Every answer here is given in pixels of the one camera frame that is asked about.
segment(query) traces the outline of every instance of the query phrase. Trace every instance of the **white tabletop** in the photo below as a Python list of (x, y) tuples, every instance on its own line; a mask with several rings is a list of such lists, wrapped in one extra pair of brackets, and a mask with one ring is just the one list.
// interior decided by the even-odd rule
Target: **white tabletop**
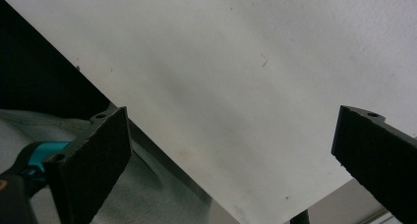
[(417, 133), (417, 0), (6, 1), (241, 223), (350, 179), (340, 104)]

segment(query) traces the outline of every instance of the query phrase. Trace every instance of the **white surface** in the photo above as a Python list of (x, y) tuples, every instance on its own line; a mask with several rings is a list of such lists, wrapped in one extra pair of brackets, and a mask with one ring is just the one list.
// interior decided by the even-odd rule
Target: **white surface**
[(340, 104), (417, 122), (417, 0), (7, 0), (241, 223), (350, 177)]

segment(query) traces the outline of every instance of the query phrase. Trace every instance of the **teal object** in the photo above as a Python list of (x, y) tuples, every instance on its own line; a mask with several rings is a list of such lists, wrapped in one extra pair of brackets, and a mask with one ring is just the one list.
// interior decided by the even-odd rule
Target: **teal object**
[(42, 172), (45, 172), (45, 169), (43, 168), (43, 165), (42, 165), (42, 160), (53, 153), (61, 151), (68, 144), (69, 142), (66, 142), (66, 141), (42, 143), (31, 154), (28, 165), (37, 166), (38, 168), (40, 168)]

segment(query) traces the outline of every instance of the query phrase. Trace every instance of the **black mark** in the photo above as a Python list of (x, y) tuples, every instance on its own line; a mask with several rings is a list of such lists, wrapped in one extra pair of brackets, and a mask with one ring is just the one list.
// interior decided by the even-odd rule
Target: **black mark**
[(262, 67), (264, 67), (268, 63), (268, 59), (263, 54), (261, 54), (261, 56), (264, 57), (264, 59), (266, 59), (266, 61), (262, 64)]

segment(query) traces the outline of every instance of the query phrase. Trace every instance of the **gray cloth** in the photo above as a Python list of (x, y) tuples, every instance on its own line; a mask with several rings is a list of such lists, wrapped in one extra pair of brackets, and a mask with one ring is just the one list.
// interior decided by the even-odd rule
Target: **gray cloth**
[[(70, 141), (89, 126), (88, 121), (50, 115), (0, 110), (0, 173), (33, 141)], [(132, 155), (124, 173), (91, 223), (209, 222), (211, 198), (194, 182), (182, 179), (148, 150), (132, 141)], [(39, 223), (59, 223), (49, 189), (31, 200)]]

